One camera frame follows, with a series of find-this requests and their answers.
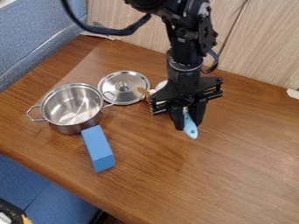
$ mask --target stainless steel pot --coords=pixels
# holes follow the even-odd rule
[[[27,116],[33,122],[49,122],[58,132],[78,134],[97,124],[102,109],[114,105],[112,102],[103,106],[103,103],[101,93],[95,87],[83,83],[68,84],[53,89],[40,105],[27,111]],[[41,119],[31,117],[31,112],[37,108]]]

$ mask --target black object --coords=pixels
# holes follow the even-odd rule
[[[69,3],[67,2],[67,0],[61,0],[61,3],[63,5],[63,7],[65,8],[66,13],[72,19],[72,21],[74,21],[75,24],[77,24],[83,30],[86,30],[88,32],[97,33],[97,34],[115,35],[115,36],[132,35],[134,32],[136,32],[138,30],[139,27],[146,24],[151,18],[150,14],[146,14],[145,16],[140,18],[137,22],[135,22],[134,24],[132,24],[122,30],[110,29],[107,27],[91,26],[88,24],[83,24],[81,21],[79,21],[78,18],[76,18],[76,16],[73,14],[73,11],[72,11]]]
[[[4,199],[0,199],[0,213],[5,214],[8,218],[11,219],[11,224],[23,224],[23,218],[26,217],[23,210],[12,205]]]
[[[177,130],[184,129],[184,108],[199,126],[204,118],[206,104],[222,96],[220,77],[200,77],[209,74],[219,63],[212,51],[217,45],[218,33],[212,28],[209,0],[125,0],[139,11],[150,13],[124,30],[93,27],[82,24],[70,9],[67,0],[61,0],[67,14],[81,28],[107,35],[130,35],[149,19],[150,14],[162,18],[166,24],[171,48],[168,51],[168,84],[150,97],[153,115],[168,112]],[[211,54],[215,62],[202,70],[204,57]]]

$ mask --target cable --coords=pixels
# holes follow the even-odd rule
[[[146,24],[151,18],[150,14],[146,14],[145,16],[140,18],[137,22],[131,24],[130,26],[122,30],[110,29],[106,27],[96,27],[96,26],[91,26],[88,24],[81,23],[81,21],[79,21],[79,19],[76,18],[76,16],[73,14],[73,11],[71,10],[71,7],[67,2],[67,0],[61,0],[61,3],[65,8],[67,15],[72,19],[72,21],[74,21],[76,25],[78,25],[80,28],[82,28],[87,32],[92,32],[92,33],[97,33],[102,35],[115,35],[115,36],[132,35],[134,32],[138,30],[138,28]]]

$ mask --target blue fabric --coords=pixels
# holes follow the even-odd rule
[[[37,224],[87,224],[97,208],[57,185],[50,185],[25,212]]]
[[[86,15],[85,0],[70,0],[78,18]],[[20,61],[31,61],[36,66],[49,56],[43,44],[53,35],[56,41],[66,43],[80,32],[65,13],[60,0],[17,0],[0,9],[0,91],[16,81],[32,66]],[[32,52],[39,49],[40,55]],[[18,69],[7,72],[18,63]]]
[[[98,208],[0,155],[0,198],[37,224],[87,224]]]
[[[0,198],[25,209],[51,183],[0,155]]]

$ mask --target pot lid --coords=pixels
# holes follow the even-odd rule
[[[144,94],[140,93],[138,88],[149,90],[150,82],[143,74],[134,71],[118,71],[108,74],[98,85],[103,99],[115,105],[130,105],[139,102]]]

